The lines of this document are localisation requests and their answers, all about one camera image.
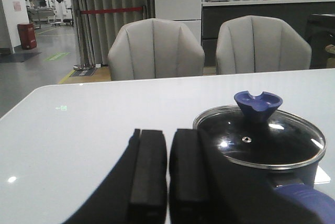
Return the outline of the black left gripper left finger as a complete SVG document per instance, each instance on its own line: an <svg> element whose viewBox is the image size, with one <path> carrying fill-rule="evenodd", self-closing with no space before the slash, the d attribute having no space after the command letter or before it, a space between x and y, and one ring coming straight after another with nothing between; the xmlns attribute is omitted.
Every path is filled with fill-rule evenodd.
<svg viewBox="0 0 335 224"><path fill-rule="evenodd" d="M162 131L135 129L116 165L65 223L164 223L166 169Z"/></svg>

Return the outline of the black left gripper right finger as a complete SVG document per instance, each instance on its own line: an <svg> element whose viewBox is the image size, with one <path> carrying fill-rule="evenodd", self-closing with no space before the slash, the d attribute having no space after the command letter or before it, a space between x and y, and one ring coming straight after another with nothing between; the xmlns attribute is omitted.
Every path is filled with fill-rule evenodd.
<svg viewBox="0 0 335 224"><path fill-rule="evenodd" d="M271 205L254 203L239 213L224 204L217 207L210 196L202 149L196 130L178 129L170 152L171 223L282 223Z"/></svg>

